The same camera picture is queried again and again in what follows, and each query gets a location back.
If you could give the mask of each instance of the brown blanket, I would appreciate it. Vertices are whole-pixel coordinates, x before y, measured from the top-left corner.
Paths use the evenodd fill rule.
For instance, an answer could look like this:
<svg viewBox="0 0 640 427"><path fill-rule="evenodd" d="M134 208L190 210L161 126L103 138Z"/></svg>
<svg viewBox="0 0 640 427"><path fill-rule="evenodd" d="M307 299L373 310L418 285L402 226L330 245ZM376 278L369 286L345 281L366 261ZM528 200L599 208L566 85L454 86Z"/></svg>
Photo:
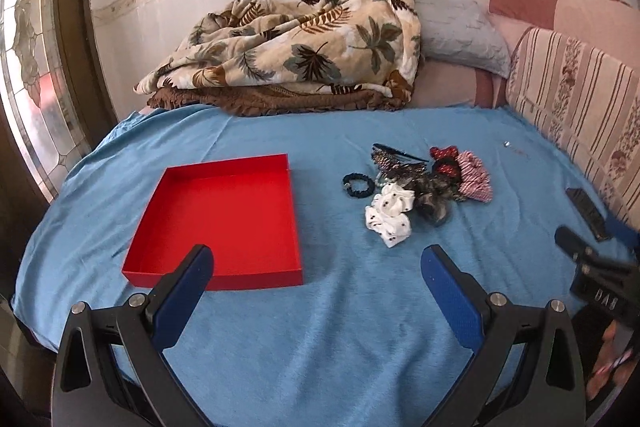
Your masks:
<svg viewBox="0 0 640 427"><path fill-rule="evenodd" d="M402 107L420 53L414 0L236 0L135 87L150 107L239 116Z"/></svg>

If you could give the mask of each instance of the red box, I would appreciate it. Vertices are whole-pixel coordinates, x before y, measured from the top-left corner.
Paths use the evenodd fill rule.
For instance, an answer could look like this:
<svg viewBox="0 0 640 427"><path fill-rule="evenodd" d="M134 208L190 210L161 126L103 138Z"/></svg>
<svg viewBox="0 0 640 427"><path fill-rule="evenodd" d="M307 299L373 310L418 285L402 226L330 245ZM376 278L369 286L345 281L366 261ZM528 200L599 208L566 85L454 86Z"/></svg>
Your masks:
<svg viewBox="0 0 640 427"><path fill-rule="evenodd" d="M168 168L122 273L133 285L151 288L197 244L213 252L207 290L302 284L287 155Z"/></svg>

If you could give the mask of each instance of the bed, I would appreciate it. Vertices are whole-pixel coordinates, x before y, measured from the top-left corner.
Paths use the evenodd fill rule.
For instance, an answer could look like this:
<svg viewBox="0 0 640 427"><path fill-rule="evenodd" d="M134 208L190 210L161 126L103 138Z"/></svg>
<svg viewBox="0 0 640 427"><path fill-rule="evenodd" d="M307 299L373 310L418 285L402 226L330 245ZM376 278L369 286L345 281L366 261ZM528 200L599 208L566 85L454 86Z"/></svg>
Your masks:
<svg viewBox="0 0 640 427"><path fill-rule="evenodd" d="M374 142L418 156L430 146L472 150L491 174L494 200L454 203L439 228L412 217L412 235L387 249L364 226L366 200L348 197L341 183L349 172L375 174ZM73 303L110 307L138 291L120 270L166 167L272 153L289 155L305 283L206 293L165 351L217 425L421 425L470 356L422 281L428 245L515 303L581 306L554 232L567 225L591 235L564 190L583 187L604 208L569 158L508 108L247 119L189 105L133 114L70 172L26 250L15 314L56 350ZM239 216L247 230L251 209L247 201ZM629 259L616 240L598 250ZM120 365L133 376L126 360Z"/></svg>

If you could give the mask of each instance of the pillow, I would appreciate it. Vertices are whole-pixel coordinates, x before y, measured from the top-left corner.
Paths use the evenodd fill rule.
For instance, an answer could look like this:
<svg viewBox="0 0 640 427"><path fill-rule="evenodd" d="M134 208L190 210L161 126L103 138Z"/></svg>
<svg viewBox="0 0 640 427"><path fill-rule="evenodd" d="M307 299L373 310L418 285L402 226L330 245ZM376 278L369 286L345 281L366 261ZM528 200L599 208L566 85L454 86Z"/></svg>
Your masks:
<svg viewBox="0 0 640 427"><path fill-rule="evenodd" d="M477 105L494 107L494 81L488 71L428 58L418 68L414 94L406 107Z"/></svg>
<svg viewBox="0 0 640 427"><path fill-rule="evenodd" d="M476 1L417 0L415 9L425 57L509 76L507 44Z"/></svg>
<svg viewBox="0 0 640 427"><path fill-rule="evenodd" d="M489 13L486 17L489 19L491 26L500 33L506 42L509 56L513 58L513 52L518 47L518 44L520 44L522 37L534 26L528 22L511 19L503 15L496 15L495 13Z"/></svg>
<svg viewBox="0 0 640 427"><path fill-rule="evenodd" d="M514 56L507 100L569 155L615 216L640 229L640 78L632 68L535 28Z"/></svg>
<svg viewBox="0 0 640 427"><path fill-rule="evenodd" d="M489 0L489 12L552 30L558 0Z"/></svg>
<svg viewBox="0 0 640 427"><path fill-rule="evenodd" d="M640 11L619 0L490 0L489 12L588 42L640 71Z"/></svg>

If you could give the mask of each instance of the black hair tie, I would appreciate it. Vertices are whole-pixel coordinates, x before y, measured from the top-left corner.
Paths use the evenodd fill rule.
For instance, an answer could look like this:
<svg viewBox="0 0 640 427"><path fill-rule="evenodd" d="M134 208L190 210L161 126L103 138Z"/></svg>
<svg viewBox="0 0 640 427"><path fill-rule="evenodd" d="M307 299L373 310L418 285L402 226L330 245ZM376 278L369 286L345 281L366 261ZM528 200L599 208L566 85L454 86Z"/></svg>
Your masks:
<svg viewBox="0 0 640 427"><path fill-rule="evenodd" d="M367 188L365 190L354 190L351 186L351 182L355 180L366 182ZM342 185L344 185L344 190L346 190L347 194L352 198L368 198L373 194L373 191L376 190L376 184L374 181L368 176L359 174L358 172L352 172L342 178Z"/></svg>

